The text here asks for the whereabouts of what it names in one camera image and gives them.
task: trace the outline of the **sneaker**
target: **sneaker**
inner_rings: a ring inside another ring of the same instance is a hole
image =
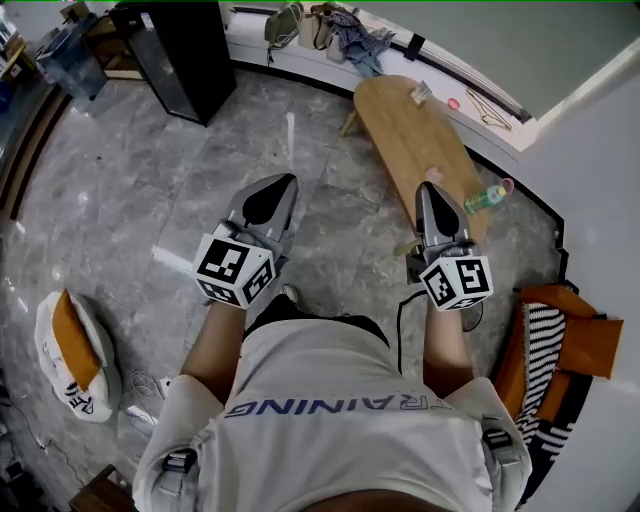
[[[298,290],[296,290],[290,284],[283,284],[282,288],[278,292],[278,295],[286,295],[291,302],[293,302],[296,306],[300,303],[300,295],[298,294]]]

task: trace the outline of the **plastic bottle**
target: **plastic bottle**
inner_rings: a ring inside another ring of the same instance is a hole
[[[508,182],[508,185],[510,185],[510,189],[508,191],[502,186],[503,182]],[[513,181],[508,178],[504,179],[500,182],[500,185],[492,185],[479,194],[465,199],[464,209],[467,213],[476,213],[484,208],[489,208],[494,204],[498,204],[512,191]]]

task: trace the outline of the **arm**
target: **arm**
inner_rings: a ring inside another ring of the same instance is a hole
[[[460,311],[439,312],[429,301],[422,357],[422,381],[440,398],[473,380]]]
[[[214,302],[187,356],[181,375],[190,375],[225,403],[238,368],[246,311]]]

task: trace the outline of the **paper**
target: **paper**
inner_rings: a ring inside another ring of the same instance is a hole
[[[149,16],[148,12],[140,13],[140,19],[142,20],[144,28],[146,28],[147,30],[153,30],[155,28],[153,26],[153,21],[151,21],[151,16]]]

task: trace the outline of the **gray tile floor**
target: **gray tile floor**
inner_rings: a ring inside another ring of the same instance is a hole
[[[403,260],[392,252],[412,233],[364,133],[354,128],[338,138],[350,102],[264,75],[237,77],[237,90],[208,128],[166,115],[136,82],[110,81],[93,103],[72,103],[40,157],[19,223],[1,228],[0,366],[34,434],[55,439],[85,482],[108,462],[131,477],[146,439],[121,416],[79,423],[55,400],[33,345],[38,303],[63,286],[88,297],[111,333],[125,389],[134,370],[175,375],[205,308],[167,256],[191,260],[230,196],[260,177],[293,171],[300,182],[283,277],[316,313],[369,315],[395,351],[397,304],[418,287],[405,284]],[[487,183],[497,181],[479,170]],[[554,228],[518,192],[492,210],[484,249],[495,295],[468,335],[478,373],[489,372],[504,337],[512,287],[555,279]],[[412,378],[421,372],[425,304],[412,303],[402,324],[403,366]],[[22,418],[2,414],[23,460],[64,510],[77,484],[63,456],[38,450]],[[5,460],[9,449],[0,441]]]

